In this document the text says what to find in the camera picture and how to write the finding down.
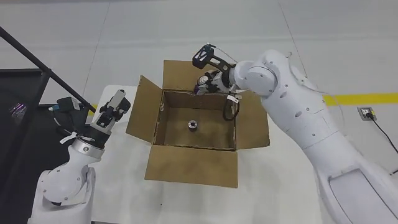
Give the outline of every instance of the yellow stripe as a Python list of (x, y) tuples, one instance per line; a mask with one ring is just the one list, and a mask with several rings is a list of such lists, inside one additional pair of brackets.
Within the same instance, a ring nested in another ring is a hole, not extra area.
[[(339, 105), (398, 104), (398, 93), (370, 93), (366, 95), (335, 95)], [(336, 106), (330, 95), (323, 95), (326, 105)]]
[[(98, 107), (97, 104), (94, 104), (94, 105), (92, 105), (92, 106), (94, 106), (95, 109), (97, 109), (97, 107)], [(88, 111), (88, 115), (89, 115), (89, 116), (91, 116), (91, 115), (94, 116), (94, 113), (93, 113), (91, 110), (89, 110), (89, 111)]]

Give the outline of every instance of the cardboard box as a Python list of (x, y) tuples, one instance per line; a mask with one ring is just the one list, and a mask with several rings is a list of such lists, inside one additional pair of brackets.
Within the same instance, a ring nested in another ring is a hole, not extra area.
[[(225, 94), (193, 95), (198, 77), (211, 69), (165, 60), (163, 89), (141, 76), (126, 133), (152, 144), (145, 179), (236, 188), (236, 151), (269, 145), (267, 113), (254, 93), (240, 94), (234, 121), (223, 119)], [(192, 119), (195, 132), (188, 129)]]

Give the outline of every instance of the white table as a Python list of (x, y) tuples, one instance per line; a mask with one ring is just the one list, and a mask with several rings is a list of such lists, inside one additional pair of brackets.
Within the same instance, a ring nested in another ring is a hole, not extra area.
[[(133, 104), (136, 86), (109, 85)], [(144, 180), (150, 145), (125, 133), (131, 111), (115, 124), (96, 169), (93, 221), (127, 223), (320, 224), (313, 169), (271, 119), (271, 146), (238, 152), (237, 189)]]

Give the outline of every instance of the black pole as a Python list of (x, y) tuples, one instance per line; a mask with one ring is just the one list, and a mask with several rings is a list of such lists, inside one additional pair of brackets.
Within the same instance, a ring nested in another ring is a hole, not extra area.
[(80, 96), (73, 88), (71, 88), (66, 82), (64, 82), (58, 75), (56, 75), (48, 66), (42, 63), (34, 54), (32, 54), (29, 50), (27, 50), (22, 44), (20, 44), (15, 38), (13, 38), (10, 34), (7, 33), (0, 26), (0, 36), (8, 42), (11, 46), (13, 46), (16, 50), (18, 50), (22, 55), (28, 58), (31, 62), (33, 62), (36, 66), (38, 66), (41, 70), (48, 73), (50, 77), (55, 80), (60, 86), (62, 86), (66, 91), (68, 91), (73, 97), (82, 102), (85, 106), (87, 106), (92, 112), (95, 112), (94, 106), (91, 106), (82, 96)]

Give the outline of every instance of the white cable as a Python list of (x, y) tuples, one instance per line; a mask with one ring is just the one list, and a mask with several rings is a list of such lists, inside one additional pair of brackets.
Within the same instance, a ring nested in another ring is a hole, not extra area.
[(320, 90), (316, 90), (316, 89), (310, 88), (309, 86), (307, 86), (306, 84), (304, 84), (304, 81), (303, 81), (303, 80), (299, 80), (299, 79), (296, 77), (296, 75), (294, 74), (294, 72), (292, 71), (292, 66), (291, 66), (291, 64), (290, 64), (290, 56), (288, 56), (288, 57), (286, 57), (286, 58), (287, 58), (287, 63), (289, 64), (290, 73), (292, 74), (292, 76), (295, 78), (296, 82), (297, 82), (299, 85), (302, 85), (302, 86), (304, 86), (305, 88), (308, 88), (308, 89), (311, 90), (311, 91), (314, 91), (314, 92), (317, 92), (317, 93), (323, 93), (323, 94), (325, 94), (325, 95), (330, 95), (330, 96), (331, 96), (331, 98), (333, 99), (333, 101), (336, 103), (336, 105), (337, 105), (338, 108), (340, 109), (341, 118), (342, 118), (342, 120), (343, 120), (343, 129), (344, 129), (345, 126), (346, 126), (346, 120), (345, 120), (345, 118), (344, 118), (343, 109), (341, 109), (341, 105), (340, 105), (339, 102), (337, 101), (336, 97), (335, 97), (334, 95), (330, 94), (330, 93), (327, 93), (327, 92), (325, 92), (325, 91), (320, 91)]
[(232, 61), (238, 63), (237, 61), (235, 61), (234, 58), (230, 57), (227, 53), (225, 53), (222, 49), (215, 47), (216, 49), (218, 49), (219, 51), (223, 52), (227, 57), (229, 57)]

